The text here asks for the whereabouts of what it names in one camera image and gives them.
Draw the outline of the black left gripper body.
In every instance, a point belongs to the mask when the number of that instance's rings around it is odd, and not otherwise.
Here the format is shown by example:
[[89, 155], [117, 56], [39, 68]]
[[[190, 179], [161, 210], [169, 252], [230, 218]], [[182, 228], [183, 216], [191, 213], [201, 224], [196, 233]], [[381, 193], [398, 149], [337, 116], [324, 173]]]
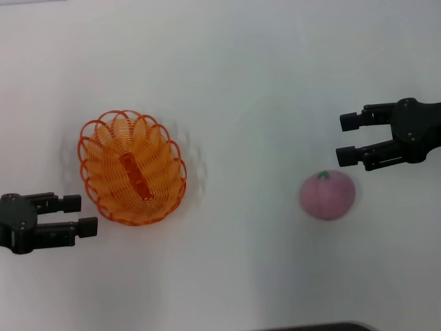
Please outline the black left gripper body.
[[28, 254], [34, 250], [34, 230], [37, 210], [19, 194], [1, 196], [1, 247], [14, 254]]

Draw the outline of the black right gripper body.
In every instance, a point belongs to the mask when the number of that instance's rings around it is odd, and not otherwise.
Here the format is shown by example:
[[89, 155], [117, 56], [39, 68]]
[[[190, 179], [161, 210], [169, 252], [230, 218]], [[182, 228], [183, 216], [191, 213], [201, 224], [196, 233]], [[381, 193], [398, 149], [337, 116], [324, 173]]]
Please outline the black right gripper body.
[[390, 125], [404, 162], [421, 163], [430, 151], [440, 147], [440, 103], [401, 99], [392, 112]]

